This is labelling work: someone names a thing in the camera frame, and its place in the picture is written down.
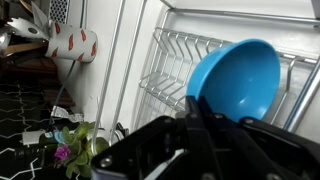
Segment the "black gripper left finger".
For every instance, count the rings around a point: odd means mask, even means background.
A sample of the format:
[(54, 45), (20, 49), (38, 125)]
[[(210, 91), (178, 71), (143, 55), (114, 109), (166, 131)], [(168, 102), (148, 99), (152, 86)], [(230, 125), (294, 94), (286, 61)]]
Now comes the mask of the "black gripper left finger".
[(193, 180), (224, 180), (204, 116), (194, 96), (186, 97), (189, 177)]

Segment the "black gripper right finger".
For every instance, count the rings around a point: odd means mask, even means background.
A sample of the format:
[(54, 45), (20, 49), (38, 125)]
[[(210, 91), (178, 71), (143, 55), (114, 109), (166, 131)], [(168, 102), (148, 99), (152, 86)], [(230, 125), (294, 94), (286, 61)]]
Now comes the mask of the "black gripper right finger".
[(204, 97), (200, 97), (198, 105), (225, 180), (288, 180), (289, 175), (244, 129), (244, 120), (235, 123), (221, 113), (214, 113)]

